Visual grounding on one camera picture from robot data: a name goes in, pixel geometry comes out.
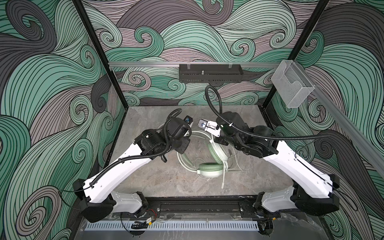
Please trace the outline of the green over-ear headphones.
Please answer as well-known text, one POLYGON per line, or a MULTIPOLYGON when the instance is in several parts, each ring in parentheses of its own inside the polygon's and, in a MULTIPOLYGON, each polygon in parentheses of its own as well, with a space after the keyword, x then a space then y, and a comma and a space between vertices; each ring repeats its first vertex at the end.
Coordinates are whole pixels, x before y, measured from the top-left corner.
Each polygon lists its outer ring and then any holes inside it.
POLYGON ((189 159, 186 153, 177 153, 181 166, 190 173, 196 174, 203 179, 222 177, 230 170, 229 160, 234 156, 232 150, 225 150, 220 144, 214 141, 214 136, 200 130, 192 130, 192 137, 207 141, 207 149, 210 161, 197 158, 194 162, 189 159))

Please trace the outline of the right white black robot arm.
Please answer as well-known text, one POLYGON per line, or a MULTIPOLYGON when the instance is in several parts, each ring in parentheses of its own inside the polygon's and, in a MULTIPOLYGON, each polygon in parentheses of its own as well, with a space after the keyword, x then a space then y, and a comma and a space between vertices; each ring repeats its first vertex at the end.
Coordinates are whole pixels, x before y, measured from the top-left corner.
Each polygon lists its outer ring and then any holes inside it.
POLYGON ((323 216, 340 209, 334 193, 340 180, 316 169, 267 126, 250 128, 238 113, 225 112, 217 119, 220 138, 236 150, 264 159, 288 175, 293 184, 284 190, 263 193, 258 206, 267 212, 297 209, 312 216, 323 216))

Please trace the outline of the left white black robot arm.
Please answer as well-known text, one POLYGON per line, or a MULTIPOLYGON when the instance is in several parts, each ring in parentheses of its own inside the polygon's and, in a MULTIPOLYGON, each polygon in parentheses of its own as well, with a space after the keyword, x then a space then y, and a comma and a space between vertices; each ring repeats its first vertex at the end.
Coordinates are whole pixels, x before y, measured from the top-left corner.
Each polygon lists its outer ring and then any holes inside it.
POLYGON ((146 214, 149 204, 141 192, 123 194, 116 187, 142 166, 156 157, 163 162, 169 151, 184 153, 190 143, 193 118, 167 118, 167 130, 144 130, 128 149, 98 174, 73 183, 80 200, 80 211, 90 223, 105 219, 110 214, 126 213, 133 217, 146 214))

